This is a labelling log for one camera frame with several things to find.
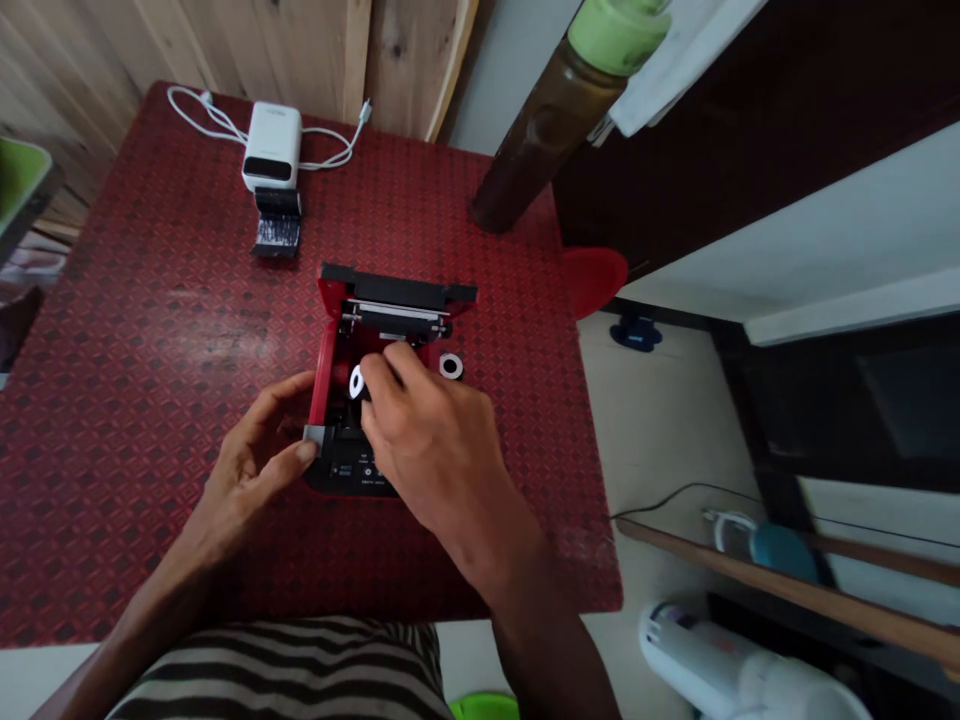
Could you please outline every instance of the striped shirt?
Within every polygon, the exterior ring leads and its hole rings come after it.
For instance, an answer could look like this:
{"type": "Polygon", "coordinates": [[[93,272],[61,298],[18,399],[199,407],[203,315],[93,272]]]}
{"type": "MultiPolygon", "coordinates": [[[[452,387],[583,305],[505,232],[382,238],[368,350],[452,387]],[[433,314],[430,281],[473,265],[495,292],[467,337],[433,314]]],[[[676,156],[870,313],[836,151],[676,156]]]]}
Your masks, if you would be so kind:
{"type": "Polygon", "coordinates": [[[235,623],[190,635],[154,663],[108,717],[452,716],[432,625],[328,617],[235,623]]]}

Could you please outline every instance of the green bottle cap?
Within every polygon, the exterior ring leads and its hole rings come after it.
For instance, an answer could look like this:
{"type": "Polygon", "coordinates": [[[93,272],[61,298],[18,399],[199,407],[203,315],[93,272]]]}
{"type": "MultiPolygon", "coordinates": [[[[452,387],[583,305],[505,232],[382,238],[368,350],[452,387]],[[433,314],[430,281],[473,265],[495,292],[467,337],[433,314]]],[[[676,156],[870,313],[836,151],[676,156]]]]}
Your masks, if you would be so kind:
{"type": "Polygon", "coordinates": [[[666,0],[586,0],[567,39],[585,63],[610,75],[639,70],[670,29],[666,0]]]}

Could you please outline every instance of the hand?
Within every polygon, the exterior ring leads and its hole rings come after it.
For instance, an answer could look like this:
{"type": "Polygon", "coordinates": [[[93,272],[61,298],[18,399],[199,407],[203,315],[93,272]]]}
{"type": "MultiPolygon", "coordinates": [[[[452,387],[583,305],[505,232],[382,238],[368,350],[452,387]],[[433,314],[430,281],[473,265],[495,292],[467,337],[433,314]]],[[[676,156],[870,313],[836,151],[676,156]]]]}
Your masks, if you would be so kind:
{"type": "Polygon", "coordinates": [[[504,467],[490,398],[431,373],[406,343],[360,368],[377,468],[493,608],[542,537],[504,467]]]}
{"type": "Polygon", "coordinates": [[[291,445],[285,415],[313,388],[314,374],[264,389],[227,433],[203,496],[168,555],[193,569],[218,565],[242,547],[271,498],[303,475],[317,445],[291,445]]]}

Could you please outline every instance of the red table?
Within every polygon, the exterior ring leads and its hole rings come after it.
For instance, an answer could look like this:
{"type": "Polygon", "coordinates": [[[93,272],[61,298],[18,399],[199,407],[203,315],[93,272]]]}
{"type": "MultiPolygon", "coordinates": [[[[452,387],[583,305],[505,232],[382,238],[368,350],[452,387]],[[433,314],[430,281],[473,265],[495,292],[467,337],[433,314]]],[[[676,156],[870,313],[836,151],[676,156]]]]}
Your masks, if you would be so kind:
{"type": "MultiPolygon", "coordinates": [[[[189,127],[166,87],[144,102],[0,393],[0,645],[106,635],[190,514],[225,431],[261,387],[314,365],[321,259],[480,288],[445,347],[492,397],[507,466],[577,607],[619,609],[550,193],[513,232],[487,235],[467,209],[488,158],[368,129],[346,167],[300,175],[299,262],[262,264],[249,254],[258,216],[242,148],[189,127]]],[[[249,122],[250,103],[217,105],[249,122]]],[[[332,148],[311,134],[303,154],[332,148]]],[[[226,618],[486,613],[400,502],[331,500],[302,483],[217,598],[226,618]]]]}

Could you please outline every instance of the red stool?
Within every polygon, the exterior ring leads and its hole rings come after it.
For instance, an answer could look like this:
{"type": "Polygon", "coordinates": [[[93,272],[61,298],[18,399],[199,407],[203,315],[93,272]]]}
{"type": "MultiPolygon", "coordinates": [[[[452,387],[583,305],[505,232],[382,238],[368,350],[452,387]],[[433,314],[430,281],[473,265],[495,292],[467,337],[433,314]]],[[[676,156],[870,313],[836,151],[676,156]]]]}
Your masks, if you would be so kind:
{"type": "Polygon", "coordinates": [[[573,317],[582,320],[620,292],[627,281],[627,261],[610,248],[566,248],[563,275],[573,317]]]}

